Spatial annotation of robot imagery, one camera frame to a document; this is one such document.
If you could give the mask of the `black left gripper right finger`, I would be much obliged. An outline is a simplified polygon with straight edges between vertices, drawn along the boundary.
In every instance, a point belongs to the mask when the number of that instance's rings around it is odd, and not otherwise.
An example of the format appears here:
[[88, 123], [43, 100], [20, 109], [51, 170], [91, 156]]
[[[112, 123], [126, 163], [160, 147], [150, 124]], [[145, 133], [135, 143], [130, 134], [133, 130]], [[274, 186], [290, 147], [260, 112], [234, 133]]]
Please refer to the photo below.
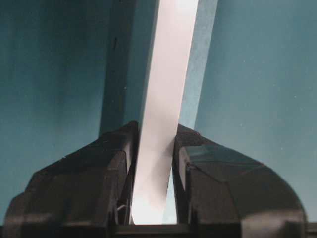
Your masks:
[[273, 169], [179, 125], [173, 153], [177, 221], [199, 230], [304, 231], [292, 187]]

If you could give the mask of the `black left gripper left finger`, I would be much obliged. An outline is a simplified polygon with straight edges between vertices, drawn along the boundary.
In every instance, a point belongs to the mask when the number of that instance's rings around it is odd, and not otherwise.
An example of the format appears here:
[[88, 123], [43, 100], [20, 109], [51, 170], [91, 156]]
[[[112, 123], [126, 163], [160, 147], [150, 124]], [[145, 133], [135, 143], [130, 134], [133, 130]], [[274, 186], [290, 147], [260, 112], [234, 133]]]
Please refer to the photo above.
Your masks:
[[35, 172], [12, 199], [4, 232], [107, 232], [130, 222], [138, 147], [131, 121]]

